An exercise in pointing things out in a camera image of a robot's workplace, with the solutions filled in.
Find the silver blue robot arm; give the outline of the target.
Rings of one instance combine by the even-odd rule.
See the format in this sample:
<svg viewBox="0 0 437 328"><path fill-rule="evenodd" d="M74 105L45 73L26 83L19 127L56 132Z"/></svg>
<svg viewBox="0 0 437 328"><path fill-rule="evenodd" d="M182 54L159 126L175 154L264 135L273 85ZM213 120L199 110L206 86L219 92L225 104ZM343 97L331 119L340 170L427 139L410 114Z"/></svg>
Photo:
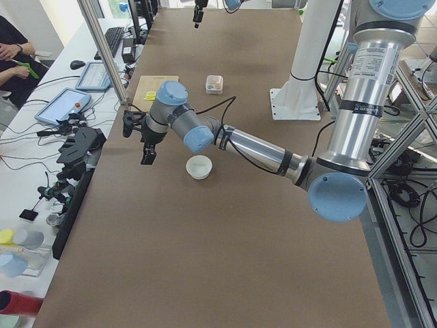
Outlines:
<svg viewBox="0 0 437 328"><path fill-rule="evenodd" d="M228 14L236 12L240 6L244 3L244 0L224 0L222 1L223 7ZM195 7L193 12L194 27L197 29L202 22L204 9L208 6L208 0L195 0Z"/></svg>
<svg viewBox="0 0 437 328"><path fill-rule="evenodd" d="M173 130L192 152L215 145L238 153L265 172L289 178L307 192L312 209L324 219L342 222L358 217L367 203L363 183L369 174L367 152L399 56L416 40L421 19L432 5L431 1L359 3L352 71L328 147L317 157L294 154L216 118L201 117L188 105L186 88L177 81L165 81L141 120L142 164L154 162L156 144Z"/></svg>

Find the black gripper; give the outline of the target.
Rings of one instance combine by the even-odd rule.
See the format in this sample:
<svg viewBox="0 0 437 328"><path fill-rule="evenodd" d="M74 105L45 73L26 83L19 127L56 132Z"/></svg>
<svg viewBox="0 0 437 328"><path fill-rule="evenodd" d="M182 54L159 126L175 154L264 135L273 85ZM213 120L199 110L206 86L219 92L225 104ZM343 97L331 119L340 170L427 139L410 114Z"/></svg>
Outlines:
<svg viewBox="0 0 437 328"><path fill-rule="evenodd" d="M200 26L200 23L203 20L203 9L208 6L208 0L195 0L195 9L193 13L193 22L195 24L195 28Z"/></svg>
<svg viewBox="0 0 437 328"><path fill-rule="evenodd" d="M143 143L142 165L152 165L156 158L156 144L159 144L169 130L168 124L157 122L153 118L141 120L141 142Z"/></svg>

